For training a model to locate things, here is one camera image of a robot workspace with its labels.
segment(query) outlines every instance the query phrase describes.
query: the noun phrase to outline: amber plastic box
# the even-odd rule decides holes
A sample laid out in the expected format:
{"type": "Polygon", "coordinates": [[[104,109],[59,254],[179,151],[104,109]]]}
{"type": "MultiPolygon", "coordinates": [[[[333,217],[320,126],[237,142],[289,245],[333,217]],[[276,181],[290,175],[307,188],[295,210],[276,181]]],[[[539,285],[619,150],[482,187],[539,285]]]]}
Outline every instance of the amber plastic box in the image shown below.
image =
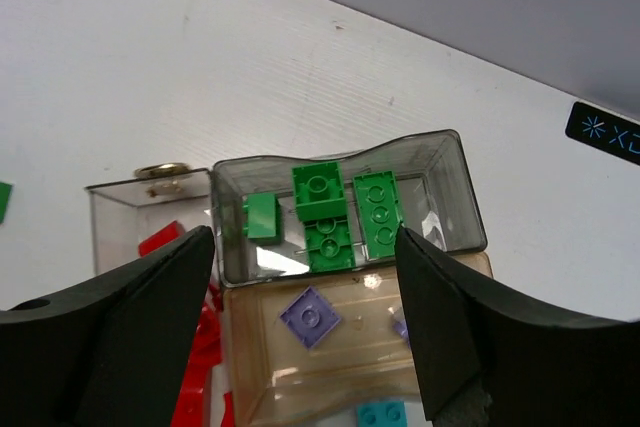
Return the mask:
{"type": "MultiPolygon", "coordinates": [[[[486,254],[456,257],[492,276],[486,254]]],[[[393,266],[231,289],[224,304],[238,427],[297,424],[376,398],[419,399],[411,351],[393,329],[393,266]],[[342,318],[312,349],[280,319],[309,285],[342,318]]]]}

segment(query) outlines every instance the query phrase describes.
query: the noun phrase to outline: green lego brick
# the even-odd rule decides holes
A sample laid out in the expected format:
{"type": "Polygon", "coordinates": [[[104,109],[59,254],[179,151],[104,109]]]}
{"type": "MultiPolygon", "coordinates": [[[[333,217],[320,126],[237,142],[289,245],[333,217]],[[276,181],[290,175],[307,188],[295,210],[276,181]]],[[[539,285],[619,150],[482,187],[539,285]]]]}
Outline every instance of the green lego brick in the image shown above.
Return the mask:
{"type": "Polygon", "coordinates": [[[251,194],[242,207],[247,216],[243,233],[249,240],[259,245],[282,242],[282,213],[275,194],[251,194]]]}
{"type": "Polygon", "coordinates": [[[296,214],[301,222],[347,215],[342,172],[337,162],[292,169],[296,214]]]}
{"type": "Polygon", "coordinates": [[[356,266],[346,216],[304,224],[311,272],[352,269],[356,266]]]}
{"type": "Polygon", "coordinates": [[[9,207],[9,197],[11,197],[13,185],[0,182],[0,224],[4,221],[4,216],[9,207]]]}
{"type": "Polygon", "coordinates": [[[398,226],[404,221],[396,177],[391,171],[353,178],[360,225],[369,259],[392,257],[398,226]]]}

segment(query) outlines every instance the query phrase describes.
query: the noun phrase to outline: robotic claw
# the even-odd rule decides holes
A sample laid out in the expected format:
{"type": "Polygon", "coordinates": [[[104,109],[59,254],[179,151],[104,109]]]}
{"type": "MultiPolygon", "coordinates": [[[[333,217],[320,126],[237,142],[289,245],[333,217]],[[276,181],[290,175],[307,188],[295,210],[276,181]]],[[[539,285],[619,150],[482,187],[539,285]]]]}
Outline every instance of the robotic claw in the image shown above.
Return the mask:
{"type": "MultiPolygon", "coordinates": [[[[0,312],[0,425],[169,425],[208,287],[211,230],[0,312]]],[[[640,323],[540,302],[401,228],[398,281],[436,427],[640,425],[640,323]]]]}

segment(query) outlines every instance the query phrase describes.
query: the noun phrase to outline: transparent container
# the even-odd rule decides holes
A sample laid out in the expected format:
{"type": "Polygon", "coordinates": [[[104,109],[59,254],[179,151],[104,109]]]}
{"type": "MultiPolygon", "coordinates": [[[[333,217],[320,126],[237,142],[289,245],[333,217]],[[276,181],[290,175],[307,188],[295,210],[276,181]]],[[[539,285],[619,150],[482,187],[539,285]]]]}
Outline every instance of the transparent container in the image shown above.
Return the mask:
{"type": "MultiPolygon", "coordinates": [[[[456,258],[492,276],[485,253],[456,258]]],[[[395,267],[267,282],[224,293],[226,361],[238,427],[310,421],[368,400],[419,400],[408,343],[394,330],[395,267]],[[313,286],[342,318],[307,349],[280,314],[313,286]]]]}
{"type": "Polygon", "coordinates": [[[303,226],[294,211],[291,169],[318,160],[340,162],[357,268],[393,263],[393,258],[368,259],[363,245],[352,179],[370,172],[395,173],[409,228],[449,253],[486,248],[462,143],[453,130],[411,135],[322,159],[261,156],[224,160],[213,166],[211,174],[217,268],[224,285],[236,287],[309,274],[303,226]],[[243,200],[259,192],[277,194],[284,228],[284,241],[279,245],[256,246],[242,233],[243,200]]]}
{"type": "Polygon", "coordinates": [[[211,225],[207,169],[87,187],[96,274],[139,258],[138,245],[177,220],[185,230],[211,225]]]}

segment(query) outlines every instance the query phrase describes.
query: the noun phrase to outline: black label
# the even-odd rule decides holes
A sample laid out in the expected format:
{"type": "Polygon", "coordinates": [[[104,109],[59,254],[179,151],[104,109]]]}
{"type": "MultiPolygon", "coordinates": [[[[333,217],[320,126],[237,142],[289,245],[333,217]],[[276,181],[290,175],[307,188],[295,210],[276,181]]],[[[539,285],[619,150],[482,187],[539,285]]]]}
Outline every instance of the black label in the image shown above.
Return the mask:
{"type": "Polygon", "coordinates": [[[570,137],[640,165],[640,125],[576,102],[565,130],[570,137]]]}

